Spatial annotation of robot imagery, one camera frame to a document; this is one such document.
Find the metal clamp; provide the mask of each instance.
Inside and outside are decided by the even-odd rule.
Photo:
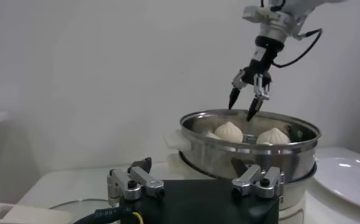
[[[232,180],[233,196],[243,197],[254,190],[260,198],[280,196],[283,202],[285,175],[280,168],[271,167],[267,172],[258,165],[251,165],[241,177]]]
[[[139,166],[131,168],[130,178],[143,185],[148,196],[155,198],[163,198],[165,196],[164,182],[154,179]]]
[[[111,185],[115,188],[109,191],[112,195],[119,195],[126,200],[138,200],[141,198],[141,185],[121,170],[110,171]]]
[[[261,168],[258,165],[253,165],[248,170],[242,174],[241,177],[231,181],[233,185],[233,195],[234,196],[245,196],[249,195],[251,191],[252,184],[255,180],[258,180],[261,176]]]
[[[281,173],[280,168],[271,167],[265,176],[255,184],[256,193],[261,198],[272,198],[276,195],[280,196],[281,183]]]

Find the dumpling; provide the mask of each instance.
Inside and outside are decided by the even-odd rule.
[[[218,136],[219,138],[227,141],[232,142],[242,142],[243,140],[243,133],[241,129],[239,129],[237,126],[235,126],[231,122],[227,122],[221,126],[219,126],[214,134]]]
[[[288,144],[291,141],[289,137],[285,135],[278,128],[272,128],[269,131],[266,131],[260,134],[257,138],[257,144],[272,144],[272,145],[281,145]]]
[[[218,136],[216,136],[214,133],[212,133],[212,131],[207,132],[206,137],[221,139]]]

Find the white table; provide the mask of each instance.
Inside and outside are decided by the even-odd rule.
[[[86,198],[107,200],[106,175],[109,170],[110,168],[82,169],[49,173],[43,176],[18,204],[50,208]],[[151,174],[163,180],[184,179],[181,175],[171,173],[166,163],[154,164]],[[360,208],[310,180],[306,193],[306,223],[360,223]]]

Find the robotic arm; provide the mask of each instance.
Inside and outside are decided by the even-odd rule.
[[[284,68],[294,64],[314,47],[322,35],[322,29],[299,34],[307,16],[319,5],[342,1],[344,0],[269,0],[269,5],[264,5],[261,0],[261,7],[246,7],[243,19],[252,23],[260,23],[261,29],[255,40],[256,51],[249,66],[241,69],[234,77],[229,109],[234,106],[241,89],[249,84],[253,85],[255,98],[247,114],[247,121],[250,121],[260,110],[263,101],[269,100],[272,78],[268,70],[271,65]],[[314,34],[317,34],[317,37],[313,43],[295,60],[284,65],[274,63],[277,54],[283,50],[287,37],[292,36],[297,40],[302,40]]]

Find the black base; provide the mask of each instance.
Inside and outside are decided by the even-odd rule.
[[[251,195],[235,200],[229,180],[167,180],[163,200],[143,194],[138,201],[121,199],[120,205],[142,214],[146,224],[275,224],[279,199]],[[133,217],[121,224],[136,224]]]

